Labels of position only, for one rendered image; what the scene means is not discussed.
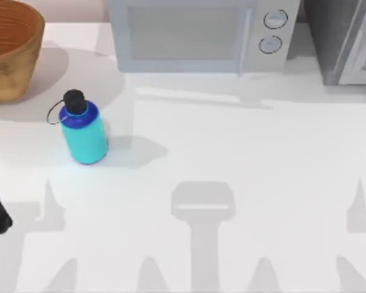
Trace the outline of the microwave oven door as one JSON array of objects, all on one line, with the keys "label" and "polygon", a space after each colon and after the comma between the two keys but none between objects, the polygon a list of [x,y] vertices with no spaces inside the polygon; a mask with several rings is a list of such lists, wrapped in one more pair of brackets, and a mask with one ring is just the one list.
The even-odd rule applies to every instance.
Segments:
[{"label": "microwave oven door", "polygon": [[107,0],[125,73],[241,73],[254,0]]}]

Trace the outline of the brown wooden basket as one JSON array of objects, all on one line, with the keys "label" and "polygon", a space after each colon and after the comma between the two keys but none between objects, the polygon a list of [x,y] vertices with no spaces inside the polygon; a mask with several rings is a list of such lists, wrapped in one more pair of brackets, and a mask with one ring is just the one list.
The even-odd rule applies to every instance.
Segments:
[{"label": "brown wooden basket", "polygon": [[17,0],[0,0],[0,104],[28,90],[45,29],[43,15]]}]

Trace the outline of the pale microwave oven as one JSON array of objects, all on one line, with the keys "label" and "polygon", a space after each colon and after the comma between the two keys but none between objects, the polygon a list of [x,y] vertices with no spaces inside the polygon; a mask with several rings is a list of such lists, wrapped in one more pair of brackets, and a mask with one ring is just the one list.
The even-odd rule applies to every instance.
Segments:
[{"label": "pale microwave oven", "polygon": [[107,0],[128,73],[255,73],[283,68],[301,0]]}]

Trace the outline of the microwave knob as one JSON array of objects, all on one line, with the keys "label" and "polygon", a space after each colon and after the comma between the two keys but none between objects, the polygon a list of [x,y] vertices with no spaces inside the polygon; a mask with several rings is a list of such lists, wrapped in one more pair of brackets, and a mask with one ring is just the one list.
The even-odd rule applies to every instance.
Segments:
[{"label": "microwave knob", "polygon": [[264,54],[274,54],[281,48],[282,40],[275,35],[265,37],[259,42],[259,49]]},{"label": "microwave knob", "polygon": [[284,27],[288,22],[289,16],[282,9],[272,10],[265,14],[264,25],[268,29],[277,30]]}]

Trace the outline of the grey cabinet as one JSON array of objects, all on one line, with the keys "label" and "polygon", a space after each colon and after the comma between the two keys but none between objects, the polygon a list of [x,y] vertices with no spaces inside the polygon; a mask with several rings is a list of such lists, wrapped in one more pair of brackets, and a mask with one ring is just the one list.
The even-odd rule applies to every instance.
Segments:
[{"label": "grey cabinet", "polygon": [[366,85],[366,0],[304,0],[324,85]]}]

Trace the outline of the blue and turquoise bottle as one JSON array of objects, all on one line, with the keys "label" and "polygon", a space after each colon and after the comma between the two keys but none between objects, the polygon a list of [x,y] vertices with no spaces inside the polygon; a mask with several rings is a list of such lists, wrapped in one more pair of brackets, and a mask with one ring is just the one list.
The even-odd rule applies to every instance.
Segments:
[{"label": "blue and turquoise bottle", "polygon": [[100,161],[107,154],[108,143],[96,104],[87,100],[81,90],[70,89],[48,110],[48,124],[55,124],[49,116],[60,103],[63,103],[63,106],[59,110],[56,123],[61,127],[73,160],[84,165]]}]

